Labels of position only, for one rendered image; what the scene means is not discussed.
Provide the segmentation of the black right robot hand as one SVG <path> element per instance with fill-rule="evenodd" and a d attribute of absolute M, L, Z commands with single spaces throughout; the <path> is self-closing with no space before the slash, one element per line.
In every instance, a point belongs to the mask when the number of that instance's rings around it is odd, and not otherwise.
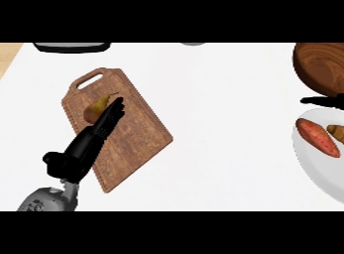
<path fill-rule="evenodd" d="M 337 108 L 344 111 L 344 93 L 337 94 L 335 96 L 311 96 L 303 97 L 300 99 L 303 104 L 313 104 L 317 106 Z"/>

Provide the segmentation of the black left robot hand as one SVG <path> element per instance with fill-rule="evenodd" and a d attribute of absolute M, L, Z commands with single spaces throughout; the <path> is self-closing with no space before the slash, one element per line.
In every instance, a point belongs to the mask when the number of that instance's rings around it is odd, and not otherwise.
<path fill-rule="evenodd" d="M 49 152 L 43 161 L 50 177 L 77 184 L 94 163 L 106 137 L 124 115 L 123 98 L 117 97 L 106 106 L 94 123 L 77 135 L 63 153 Z"/>

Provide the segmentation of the brown wooden bowl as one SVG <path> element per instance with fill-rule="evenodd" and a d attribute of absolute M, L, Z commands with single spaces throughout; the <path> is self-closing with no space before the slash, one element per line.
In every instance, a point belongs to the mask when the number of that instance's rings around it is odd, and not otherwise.
<path fill-rule="evenodd" d="M 297 43 L 292 67 L 314 92 L 326 96 L 344 93 L 344 43 Z"/>

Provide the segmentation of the red sweet potato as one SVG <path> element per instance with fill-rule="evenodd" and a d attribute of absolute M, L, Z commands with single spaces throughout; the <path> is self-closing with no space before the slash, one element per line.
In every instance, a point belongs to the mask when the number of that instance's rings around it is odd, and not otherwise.
<path fill-rule="evenodd" d="M 322 126 L 304 118 L 295 120 L 295 129 L 304 141 L 328 156 L 341 156 L 338 147 Z"/>

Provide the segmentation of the white plate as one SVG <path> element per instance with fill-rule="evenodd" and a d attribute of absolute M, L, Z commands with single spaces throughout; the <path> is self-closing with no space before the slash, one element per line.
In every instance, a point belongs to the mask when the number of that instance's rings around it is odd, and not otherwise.
<path fill-rule="evenodd" d="M 300 118 L 319 124 L 344 126 L 344 111 L 328 108 L 307 110 Z M 337 144 L 341 156 L 334 158 L 325 155 L 301 138 L 297 128 L 292 128 L 292 149 L 301 169 L 320 190 L 344 203 L 344 145 Z"/>

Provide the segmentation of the brown wooden cutting board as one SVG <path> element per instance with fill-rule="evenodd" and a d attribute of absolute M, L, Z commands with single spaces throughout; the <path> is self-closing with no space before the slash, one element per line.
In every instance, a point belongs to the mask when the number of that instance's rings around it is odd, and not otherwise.
<path fill-rule="evenodd" d="M 105 95 L 123 98 L 124 116 L 106 138 L 91 166 L 103 192 L 120 185 L 173 142 L 140 93 L 120 68 L 96 68 L 71 84 L 62 106 L 75 133 L 87 127 L 84 110 Z"/>

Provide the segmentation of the yellow-brown pear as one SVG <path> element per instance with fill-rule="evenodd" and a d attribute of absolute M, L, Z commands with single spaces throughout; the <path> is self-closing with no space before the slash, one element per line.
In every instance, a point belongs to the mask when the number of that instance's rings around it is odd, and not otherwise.
<path fill-rule="evenodd" d="M 114 109 L 117 108 L 117 103 L 109 100 L 112 94 L 103 95 L 96 102 L 86 108 L 84 110 L 84 121 L 89 124 L 93 124 L 99 119 L 99 116 L 106 108 L 111 109 L 111 118 L 117 118 L 117 112 Z"/>

